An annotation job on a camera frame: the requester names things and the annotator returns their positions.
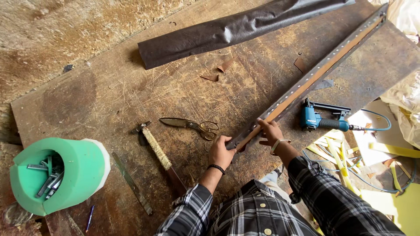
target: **plaid shirt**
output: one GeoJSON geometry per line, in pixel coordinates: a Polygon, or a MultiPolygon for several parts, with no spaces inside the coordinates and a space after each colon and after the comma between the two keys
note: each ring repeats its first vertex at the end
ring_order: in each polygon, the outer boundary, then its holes
{"type": "MultiPolygon", "coordinates": [[[[384,214],[302,156],[288,168],[292,203],[303,199],[325,235],[402,236],[384,214]]],[[[175,210],[156,235],[319,235],[277,192],[257,180],[209,211],[212,195],[196,185],[174,201],[175,210]]]]}

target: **leather sheet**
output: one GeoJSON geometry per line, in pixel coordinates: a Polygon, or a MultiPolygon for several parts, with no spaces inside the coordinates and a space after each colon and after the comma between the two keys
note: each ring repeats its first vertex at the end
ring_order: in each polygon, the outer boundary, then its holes
{"type": "Polygon", "coordinates": [[[355,0],[275,0],[251,10],[139,42],[146,69],[236,45],[355,3],[355,0]]]}

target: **scratched wood surface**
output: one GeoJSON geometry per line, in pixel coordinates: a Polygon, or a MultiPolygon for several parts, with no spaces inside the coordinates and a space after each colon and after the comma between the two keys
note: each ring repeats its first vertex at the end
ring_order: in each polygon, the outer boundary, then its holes
{"type": "MultiPolygon", "coordinates": [[[[293,65],[297,57],[311,67],[375,11],[366,0],[360,0],[239,45],[144,70],[137,42],[265,2],[199,1],[91,59],[90,66],[67,72],[12,103],[24,147],[52,136],[96,139],[109,153],[120,156],[154,211],[147,216],[111,160],[111,172],[102,189],[77,206],[47,216],[53,236],[82,235],[92,204],[96,207],[87,234],[153,234],[171,212],[175,194],[150,147],[139,146],[137,137],[129,134],[136,122],[152,121],[149,130],[182,181],[193,186],[207,167],[211,142],[195,130],[165,126],[158,118],[214,121],[219,123],[219,134],[233,135],[302,76],[293,65]],[[238,58],[227,75],[219,73],[219,82],[199,77],[218,73],[216,67],[234,56],[238,58]]],[[[343,90],[313,91],[310,98],[359,110],[418,68],[419,61],[416,46],[386,23],[329,76],[343,90]]],[[[299,110],[291,111],[280,125],[285,137],[303,149],[327,130],[300,131],[299,110]]],[[[232,164],[216,189],[214,203],[273,170],[280,160],[268,151],[252,146],[232,164]]]]}

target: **gold scissors handle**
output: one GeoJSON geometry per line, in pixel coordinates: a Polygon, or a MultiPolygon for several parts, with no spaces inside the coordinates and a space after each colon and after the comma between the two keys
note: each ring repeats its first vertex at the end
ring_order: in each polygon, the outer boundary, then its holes
{"type": "Polygon", "coordinates": [[[217,125],[217,123],[211,121],[204,121],[201,124],[191,121],[187,123],[187,126],[198,130],[203,135],[203,137],[209,141],[217,137],[217,134],[211,132],[211,130],[219,130],[219,126],[217,125]]]}

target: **scissor blade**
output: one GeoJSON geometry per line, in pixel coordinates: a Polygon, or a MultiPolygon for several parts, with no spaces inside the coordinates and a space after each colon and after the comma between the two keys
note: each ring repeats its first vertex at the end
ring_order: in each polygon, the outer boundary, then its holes
{"type": "Polygon", "coordinates": [[[160,118],[160,121],[170,126],[186,127],[188,120],[180,118],[160,118]]]}

